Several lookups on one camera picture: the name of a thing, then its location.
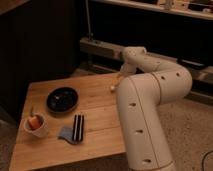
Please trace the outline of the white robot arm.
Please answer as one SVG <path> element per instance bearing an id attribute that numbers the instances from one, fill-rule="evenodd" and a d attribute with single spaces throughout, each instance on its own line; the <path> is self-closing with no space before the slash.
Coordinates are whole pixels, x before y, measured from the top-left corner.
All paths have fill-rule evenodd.
<path id="1" fill-rule="evenodd" d="M 176 171 L 157 106 L 186 96 L 192 76 L 175 62 L 148 55 L 143 47 L 124 48 L 123 58 L 116 101 L 129 168 Z"/>

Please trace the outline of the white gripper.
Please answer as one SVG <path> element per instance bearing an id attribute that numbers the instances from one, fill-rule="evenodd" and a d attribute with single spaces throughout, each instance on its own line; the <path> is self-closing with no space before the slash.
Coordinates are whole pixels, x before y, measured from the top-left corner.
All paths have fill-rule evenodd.
<path id="1" fill-rule="evenodd" d="M 131 64 L 125 62 L 120 68 L 120 74 L 116 76 L 115 85 L 118 85 L 120 83 L 120 81 L 122 80 L 122 76 L 127 77 L 133 74 L 134 74 L 134 67 Z"/>

